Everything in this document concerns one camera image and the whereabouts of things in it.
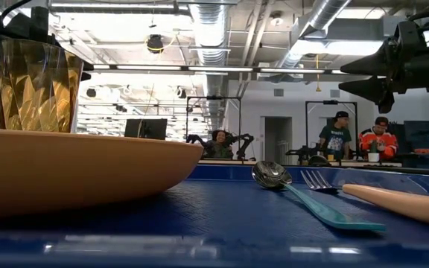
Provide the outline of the silver ventilation duct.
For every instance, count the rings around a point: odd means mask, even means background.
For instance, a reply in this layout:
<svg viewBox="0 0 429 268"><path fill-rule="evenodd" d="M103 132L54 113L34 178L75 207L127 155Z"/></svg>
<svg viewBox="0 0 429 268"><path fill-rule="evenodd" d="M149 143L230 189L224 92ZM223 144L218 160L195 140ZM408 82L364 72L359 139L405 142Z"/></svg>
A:
<svg viewBox="0 0 429 268"><path fill-rule="evenodd" d="M315 0L309 13L296 18L290 32L290 47L277 68L294 68L306 54L313 54L310 39L325 39L328 27L351 0Z"/></svg>
<svg viewBox="0 0 429 268"><path fill-rule="evenodd" d="M189 9L194 20L195 44L201 66L224 66L227 52L226 29L228 7L220 4L190 4ZM226 77L219 74L206 74L203 89L206 96L226 96ZM217 100L208 100L208 114L213 130L223 124L225 104Z"/></svg>

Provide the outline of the person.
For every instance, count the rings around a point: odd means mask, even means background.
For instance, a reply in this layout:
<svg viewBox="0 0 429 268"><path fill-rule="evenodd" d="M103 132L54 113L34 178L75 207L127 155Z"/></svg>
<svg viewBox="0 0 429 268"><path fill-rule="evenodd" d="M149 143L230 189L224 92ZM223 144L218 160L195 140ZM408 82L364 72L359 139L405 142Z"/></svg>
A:
<svg viewBox="0 0 429 268"><path fill-rule="evenodd" d="M320 149L325 157L333 156L335 160L347 159L352 141L348 112L337 112L332 122L323 127L319 138Z"/></svg>
<svg viewBox="0 0 429 268"><path fill-rule="evenodd" d="M359 134L359 148L367 153L379 153L380 160L392 159L398 149L394 134L387 130L389 121L386 117L377 117L374 126Z"/></svg>
<svg viewBox="0 0 429 268"><path fill-rule="evenodd" d="M212 139L206 142L204 147L204 157L206 159L232 159L232 147L225 145L226 132L215 130Z"/></svg>

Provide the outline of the wooden background table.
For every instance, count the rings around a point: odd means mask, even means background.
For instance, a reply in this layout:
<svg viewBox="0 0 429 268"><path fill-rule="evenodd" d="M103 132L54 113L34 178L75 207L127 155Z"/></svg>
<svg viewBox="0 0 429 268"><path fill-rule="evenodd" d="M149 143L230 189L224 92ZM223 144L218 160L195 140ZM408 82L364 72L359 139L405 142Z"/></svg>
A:
<svg viewBox="0 0 429 268"><path fill-rule="evenodd" d="M356 168L356 167L394 167L401 168L402 163L398 162L365 162L365 161L333 161L329 162L332 167L348 167L348 168Z"/></svg>
<svg viewBox="0 0 429 268"><path fill-rule="evenodd" d="M233 159L201 159L199 165L254 165L256 161Z"/></svg>

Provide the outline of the black cabinet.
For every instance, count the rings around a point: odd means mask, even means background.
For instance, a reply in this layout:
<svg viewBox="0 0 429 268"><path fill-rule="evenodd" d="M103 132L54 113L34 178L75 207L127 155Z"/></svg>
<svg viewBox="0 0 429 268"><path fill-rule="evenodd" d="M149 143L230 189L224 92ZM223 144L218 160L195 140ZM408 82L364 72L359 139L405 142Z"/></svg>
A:
<svg viewBox="0 0 429 268"><path fill-rule="evenodd" d="M414 153L416 148L429 148L429 121L405 121L405 139Z"/></svg>

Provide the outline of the grey door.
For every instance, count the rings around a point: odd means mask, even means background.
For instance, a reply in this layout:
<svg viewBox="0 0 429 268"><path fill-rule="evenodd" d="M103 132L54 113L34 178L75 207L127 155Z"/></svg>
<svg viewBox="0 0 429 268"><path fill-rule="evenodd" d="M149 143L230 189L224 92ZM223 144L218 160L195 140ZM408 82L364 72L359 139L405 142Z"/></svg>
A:
<svg viewBox="0 0 429 268"><path fill-rule="evenodd" d="M290 165L286 152L292 145L292 118L266 117L264 119L264 159L280 165Z"/></svg>

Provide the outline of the fork with cream handle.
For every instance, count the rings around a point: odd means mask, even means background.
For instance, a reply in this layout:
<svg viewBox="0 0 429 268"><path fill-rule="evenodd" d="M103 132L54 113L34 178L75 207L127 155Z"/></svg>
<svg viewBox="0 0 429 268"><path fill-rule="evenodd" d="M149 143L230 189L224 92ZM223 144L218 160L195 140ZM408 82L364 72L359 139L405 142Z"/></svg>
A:
<svg viewBox="0 0 429 268"><path fill-rule="evenodd" d="M337 189L388 211L429 223L429 174L387 170L295 167L295 182L323 191Z"/></svg>

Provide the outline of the black domed object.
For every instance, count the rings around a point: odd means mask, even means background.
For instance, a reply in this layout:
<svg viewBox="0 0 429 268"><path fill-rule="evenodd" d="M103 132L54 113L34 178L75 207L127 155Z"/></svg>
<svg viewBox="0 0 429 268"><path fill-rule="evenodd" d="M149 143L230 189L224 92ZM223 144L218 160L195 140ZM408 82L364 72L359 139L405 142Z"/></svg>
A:
<svg viewBox="0 0 429 268"><path fill-rule="evenodd" d="M331 164L326 157L321 155L314 155L309 158L308 165L315 167L329 167Z"/></svg>

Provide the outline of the long ceiling light bar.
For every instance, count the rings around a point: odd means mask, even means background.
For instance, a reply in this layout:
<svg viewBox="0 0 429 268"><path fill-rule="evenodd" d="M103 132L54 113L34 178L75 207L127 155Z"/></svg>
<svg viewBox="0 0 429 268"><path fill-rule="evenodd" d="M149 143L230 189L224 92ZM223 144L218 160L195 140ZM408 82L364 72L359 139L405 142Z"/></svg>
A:
<svg viewBox="0 0 429 268"><path fill-rule="evenodd" d="M325 74L347 75L330 68L262 68L229 66L170 66L170 65L94 65L92 71L150 71L150 72L208 72L208 73L266 73L266 74Z"/></svg>

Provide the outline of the blue plastic tray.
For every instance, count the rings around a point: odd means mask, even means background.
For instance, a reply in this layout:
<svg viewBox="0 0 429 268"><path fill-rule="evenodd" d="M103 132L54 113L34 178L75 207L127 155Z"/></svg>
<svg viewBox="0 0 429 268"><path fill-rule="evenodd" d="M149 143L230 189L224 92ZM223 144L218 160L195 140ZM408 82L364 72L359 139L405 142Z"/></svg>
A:
<svg viewBox="0 0 429 268"><path fill-rule="evenodd" d="M152 197L0 219L0 268L429 268L429 224L290 172L303 193L385 230L333 229L249 167L199 166Z"/></svg>

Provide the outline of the amber faceted plastic cup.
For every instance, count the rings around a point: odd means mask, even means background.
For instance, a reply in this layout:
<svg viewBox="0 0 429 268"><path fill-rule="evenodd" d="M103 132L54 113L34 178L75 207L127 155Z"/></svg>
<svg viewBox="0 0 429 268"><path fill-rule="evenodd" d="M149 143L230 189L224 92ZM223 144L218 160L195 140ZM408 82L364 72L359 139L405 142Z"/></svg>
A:
<svg viewBox="0 0 429 268"><path fill-rule="evenodd" d="M0 128L69 133L84 61L56 45L7 39L0 46Z"/></svg>

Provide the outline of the black ceiling device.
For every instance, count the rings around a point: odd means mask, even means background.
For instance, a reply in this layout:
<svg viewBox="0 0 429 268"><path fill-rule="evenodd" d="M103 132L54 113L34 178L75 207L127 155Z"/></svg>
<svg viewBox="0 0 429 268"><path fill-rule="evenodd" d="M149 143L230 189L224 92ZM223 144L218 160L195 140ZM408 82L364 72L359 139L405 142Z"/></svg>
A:
<svg viewBox="0 0 429 268"><path fill-rule="evenodd" d="M162 36L158 34L150 35L146 41L146 47L152 54L161 54L164 51Z"/></svg>

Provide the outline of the black computer monitor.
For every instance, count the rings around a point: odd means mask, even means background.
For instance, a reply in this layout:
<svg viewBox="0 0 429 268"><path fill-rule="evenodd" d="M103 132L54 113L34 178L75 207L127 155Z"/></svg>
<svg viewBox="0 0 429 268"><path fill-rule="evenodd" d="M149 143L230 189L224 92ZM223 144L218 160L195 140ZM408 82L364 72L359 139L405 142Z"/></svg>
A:
<svg viewBox="0 0 429 268"><path fill-rule="evenodd" d="M127 119L124 136L165 140L167 119Z"/></svg>

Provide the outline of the orange plate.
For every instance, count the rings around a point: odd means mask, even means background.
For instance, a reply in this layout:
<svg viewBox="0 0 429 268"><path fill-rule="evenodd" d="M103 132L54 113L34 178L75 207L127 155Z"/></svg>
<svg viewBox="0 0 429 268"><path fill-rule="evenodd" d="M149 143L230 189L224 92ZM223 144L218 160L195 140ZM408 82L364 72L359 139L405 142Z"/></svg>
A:
<svg viewBox="0 0 429 268"><path fill-rule="evenodd" d="M162 193L197 166L197 144L0 130L0 217Z"/></svg>

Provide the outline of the spoon with blue handle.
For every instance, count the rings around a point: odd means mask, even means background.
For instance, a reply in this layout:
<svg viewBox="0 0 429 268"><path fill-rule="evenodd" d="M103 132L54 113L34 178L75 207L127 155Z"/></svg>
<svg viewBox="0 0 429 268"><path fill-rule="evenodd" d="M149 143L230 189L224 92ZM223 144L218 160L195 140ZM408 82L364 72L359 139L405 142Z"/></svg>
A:
<svg viewBox="0 0 429 268"><path fill-rule="evenodd" d="M291 192L322 223L342 230L381 232L386 226L355 219L315 200L292 186L293 177L286 168L275 162L260 161L252 167L253 179L267 189L285 189Z"/></svg>

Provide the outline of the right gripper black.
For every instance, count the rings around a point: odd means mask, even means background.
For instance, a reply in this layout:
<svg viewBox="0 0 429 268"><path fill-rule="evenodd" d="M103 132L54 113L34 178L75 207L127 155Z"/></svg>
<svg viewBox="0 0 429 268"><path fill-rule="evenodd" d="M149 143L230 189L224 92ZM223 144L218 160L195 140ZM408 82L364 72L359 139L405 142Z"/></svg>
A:
<svg viewBox="0 0 429 268"><path fill-rule="evenodd" d="M420 27L412 21L398 24L395 43L383 54L371 54L347 63L340 70L347 74L385 74L368 80L341 83L339 89L373 102L381 114L391 111L393 92L425 88L429 92L429 45Z"/></svg>

